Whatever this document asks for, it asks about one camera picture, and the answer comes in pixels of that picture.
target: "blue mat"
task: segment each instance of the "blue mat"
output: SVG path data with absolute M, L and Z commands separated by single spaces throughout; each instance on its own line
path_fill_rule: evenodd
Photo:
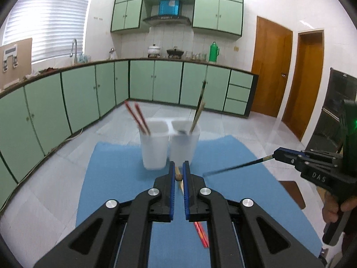
M 199 141 L 190 169 L 192 173 L 202 176 L 203 172 L 255 159 L 245 145 L 232 136 L 226 136 Z M 98 143 L 84 179 L 76 226 L 106 200 L 132 200 L 138 193 L 151 188 L 156 177 L 167 172 L 168 164 L 162 170 L 147 171 L 142 164 L 140 147 Z M 322 244 L 315 230 L 263 164 L 210 176 L 205 181 L 208 187 L 227 199 L 253 199 L 314 255 L 319 255 Z M 203 248 L 193 224 L 185 220 L 183 196 L 177 184 L 174 221 L 153 224 L 149 267 L 210 267 L 209 250 Z

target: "window blind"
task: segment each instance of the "window blind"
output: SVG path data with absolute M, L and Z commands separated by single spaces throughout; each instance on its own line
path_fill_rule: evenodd
M 32 62 L 83 49 L 89 0 L 18 0 L 12 8 L 2 44 L 32 37 Z

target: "brown door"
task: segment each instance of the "brown door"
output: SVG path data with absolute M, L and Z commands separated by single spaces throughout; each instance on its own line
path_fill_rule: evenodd
M 252 72 L 259 75 L 252 111 L 276 117 L 290 68 L 292 31 L 257 17 Z
M 299 33 L 295 72 L 283 122 L 300 140 L 315 106 L 323 63 L 323 30 Z

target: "white floor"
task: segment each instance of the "white floor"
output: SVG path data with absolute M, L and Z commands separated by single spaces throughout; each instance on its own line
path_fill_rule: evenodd
M 194 111 L 180 107 L 140 103 L 145 117 L 193 118 Z M 233 135 L 258 158 L 278 147 L 303 150 L 304 146 L 276 118 L 252 112 L 249 119 L 203 112 L 200 140 Z M 78 201 L 86 168 L 98 141 L 139 145 L 139 133 L 124 106 L 112 111 L 80 136 L 66 143 L 37 170 L 8 205 L 0 232 L 25 267 L 35 262 L 75 227 Z M 317 234 L 323 235 L 322 201 L 315 187 L 293 166 L 270 160 L 264 163 L 277 180 L 295 180 L 306 202 L 303 210 Z

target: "black refrigerator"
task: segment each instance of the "black refrigerator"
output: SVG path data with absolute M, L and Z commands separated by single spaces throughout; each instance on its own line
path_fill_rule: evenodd
M 357 78 L 336 69 L 330 69 L 330 79 L 315 131 L 307 149 L 339 152 L 343 143 L 343 134 L 339 117 L 342 100 L 356 101 Z

